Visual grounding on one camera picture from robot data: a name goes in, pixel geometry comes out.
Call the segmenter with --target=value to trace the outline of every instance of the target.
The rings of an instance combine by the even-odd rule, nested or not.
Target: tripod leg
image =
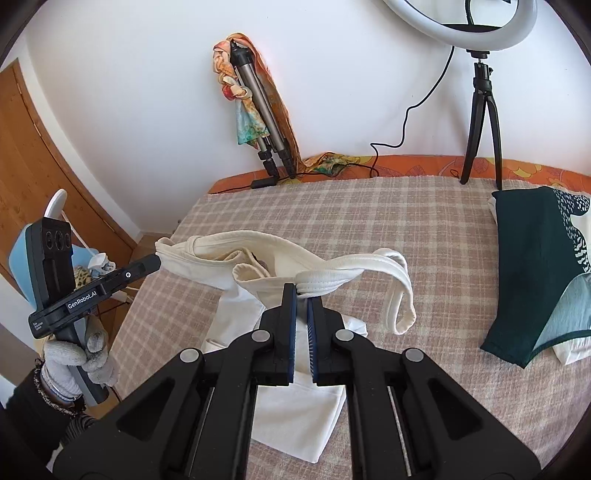
[[[495,149],[495,176],[496,188],[503,189],[503,156],[501,154],[501,128],[499,127],[499,112],[496,109],[495,99],[492,95],[486,97],[488,103],[488,115],[491,119],[492,144]]]
[[[466,157],[464,159],[464,169],[460,183],[462,185],[468,182],[474,158],[478,153],[478,145],[482,136],[482,125],[484,123],[485,98],[480,92],[474,92],[472,96],[472,117],[470,118],[470,132],[468,133],[468,145],[466,147]]]

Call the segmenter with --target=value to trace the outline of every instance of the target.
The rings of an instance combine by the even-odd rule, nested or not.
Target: gloved hand
[[[62,402],[69,403],[80,397],[82,391],[68,369],[80,365],[88,378],[96,384],[112,387],[118,379],[116,365],[107,352],[108,335],[100,320],[89,315],[86,327],[86,351],[80,346],[61,340],[48,340],[43,346],[45,363],[41,380],[51,393]]]

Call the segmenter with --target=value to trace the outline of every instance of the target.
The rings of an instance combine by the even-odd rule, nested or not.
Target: ring light
[[[384,0],[406,23],[435,40],[466,50],[504,50],[517,45],[534,28],[538,14],[536,0],[518,0],[513,18],[504,27],[492,31],[460,31],[429,18],[408,0]]]

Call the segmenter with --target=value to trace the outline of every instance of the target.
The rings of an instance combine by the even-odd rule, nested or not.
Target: bed
[[[518,180],[504,184],[530,187]],[[591,358],[563,367],[549,349],[521,369],[479,349],[497,305],[497,233],[487,205],[494,189],[491,179],[462,186],[453,178],[419,176],[208,195],[172,239],[253,229],[323,258],[379,247],[402,252],[417,309],[417,323],[406,334],[387,333],[379,320],[387,287],[380,274],[366,273],[346,284],[324,298],[325,306],[366,321],[369,338],[379,347],[424,350],[546,465],[569,437],[569,443],[577,437],[571,434],[591,401]],[[181,349],[201,345],[219,295],[164,270],[146,279],[112,348],[122,397]],[[346,409],[318,464],[253,441],[248,478],[350,478]]]

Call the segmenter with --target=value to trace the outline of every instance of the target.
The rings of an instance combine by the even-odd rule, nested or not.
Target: folded clothing
[[[256,328],[265,309],[281,304],[285,283],[296,285],[299,298],[316,297],[336,290],[364,270],[393,277],[384,318],[391,331],[400,335],[416,319],[406,260],[387,248],[325,261],[280,237],[237,231],[193,236],[177,245],[163,238],[156,242],[156,251],[162,268],[223,290],[202,345],[204,353],[224,348]],[[361,320],[343,315],[343,321],[346,328],[367,335]],[[345,402],[345,389],[312,383],[307,325],[300,316],[295,342],[294,383],[259,388],[252,438],[316,463]]]
[[[591,355],[590,199],[550,187],[492,195],[499,304],[481,348],[523,368],[550,346],[564,364]]]

